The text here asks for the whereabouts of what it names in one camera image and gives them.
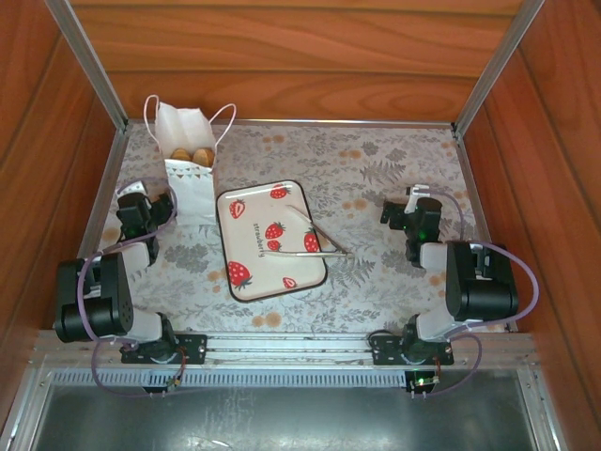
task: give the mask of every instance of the floral tablecloth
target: floral tablecloth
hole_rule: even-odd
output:
[[[220,133],[222,127],[215,127]],[[474,218],[451,131],[387,128],[236,125],[217,156],[217,194],[293,179],[314,221],[354,259],[327,260],[324,285],[257,303],[230,295],[217,225],[170,225],[156,263],[130,278],[133,303],[168,315],[176,330],[198,332],[370,332],[398,330],[407,319],[444,302],[444,273],[405,260],[405,234],[379,223],[384,198],[405,200],[405,188],[427,183],[454,195]],[[139,177],[166,180],[156,145],[141,124],[131,127],[118,186]],[[459,216],[442,198],[441,239],[458,237]],[[100,248],[120,223],[113,199]]]

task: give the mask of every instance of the paper bag handle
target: paper bag handle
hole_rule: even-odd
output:
[[[230,127],[231,127],[231,126],[232,126],[232,124],[234,123],[234,119],[236,118],[236,112],[237,112],[236,105],[235,105],[234,103],[228,103],[227,105],[225,105],[225,106],[222,106],[222,107],[220,108],[220,110],[219,110],[217,113],[215,113],[215,114],[213,115],[213,117],[212,117],[212,118],[211,118],[211,119],[208,121],[208,123],[209,123],[209,124],[210,124],[210,123],[212,123],[212,122],[213,122],[213,120],[215,120],[215,118],[216,118],[218,115],[220,115],[220,114],[222,113],[222,111],[223,111],[225,108],[229,108],[230,106],[231,106],[232,108],[234,108],[234,111],[232,112],[232,118],[231,118],[231,119],[229,119],[229,124],[227,124],[227,127],[225,127],[225,130],[223,131],[222,135],[221,135],[221,136],[219,137],[219,139],[218,139],[218,140],[215,142],[215,148],[217,148],[217,145],[218,145],[218,144],[221,142],[221,140],[223,139],[223,137],[225,136],[225,134],[226,134],[227,132],[229,132],[229,129],[230,129]]]
[[[155,105],[155,109],[154,109],[155,120],[156,120],[157,116],[159,115],[159,96],[157,96],[156,94],[151,94],[150,96],[146,97],[146,101],[144,102],[144,123],[146,124],[146,130],[148,131],[148,134],[160,146],[161,144],[159,143],[159,140],[154,135],[154,133],[150,131],[150,126],[148,125],[148,115],[147,115],[146,111],[148,109],[148,103],[150,102],[151,99],[156,99],[156,105]],[[225,110],[226,108],[229,108],[229,107],[232,107],[234,109],[234,111],[232,112],[232,117],[229,119],[229,124],[227,124],[227,127],[225,127],[225,130],[223,131],[222,135],[215,142],[215,147],[217,147],[217,145],[221,142],[221,140],[223,139],[225,134],[227,132],[229,132],[229,129],[234,124],[234,119],[236,119],[236,112],[237,112],[236,105],[234,103],[228,103],[227,105],[222,106],[219,109],[219,111],[217,113],[215,113],[213,115],[213,117],[210,119],[210,121],[208,122],[209,124],[212,123],[213,120],[215,120],[215,118],[223,112],[223,110]]]
[[[159,148],[160,148],[161,144],[159,143],[159,140],[150,131],[150,126],[148,125],[148,116],[146,115],[146,109],[148,108],[148,103],[150,102],[150,99],[156,99],[157,100],[157,104],[154,107],[154,118],[155,118],[155,120],[157,120],[157,116],[159,115],[159,96],[157,96],[156,94],[151,94],[150,96],[146,97],[146,101],[144,102],[144,123],[146,124],[146,130],[148,131],[148,134],[150,136],[152,136],[152,139],[155,140],[155,142],[159,145]]]

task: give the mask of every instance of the white tray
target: white tray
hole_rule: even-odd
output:
[[[315,231],[288,206],[311,217],[301,186],[291,180],[228,191],[217,199],[227,278],[237,301],[259,301],[325,282],[328,273],[323,258],[265,254],[278,248],[321,250]]]

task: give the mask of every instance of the wooden enclosure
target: wooden enclosure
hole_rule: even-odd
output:
[[[148,94],[240,117],[454,121],[518,0],[75,0],[131,117]]]
[[[457,120],[520,0],[72,0],[128,115]],[[115,128],[43,0],[0,2],[0,419],[75,257]],[[601,6],[547,0],[466,133],[571,449],[601,438]],[[531,290],[516,270],[521,299]]]
[[[55,268],[76,257],[115,128],[43,1],[0,2],[0,421]]]
[[[570,449],[601,437],[601,11],[547,0],[465,137],[493,240],[536,270],[536,338]],[[529,280],[520,275],[522,299]]]

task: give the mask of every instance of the white paper bag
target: white paper bag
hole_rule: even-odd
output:
[[[148,102],[156,99],[155,133],[148,125]],[[234,113],[229,125],[215,140],[211,122],[225,108]],[[204,167],[192,162],[171,160],[177,148],[184,148],[192,156],[199,148],[212,148],[217,156],[217,145],[228,132],[236,117],[236,105],[228,103],[208,120],[200,108],[176,108],[159,101],[159,96],[148,96],[144,105],[144,120],[150,136],[159,145],[167,172],[167,181],[177,196],[177,223],[180,225],[215,224],[215,167]]]

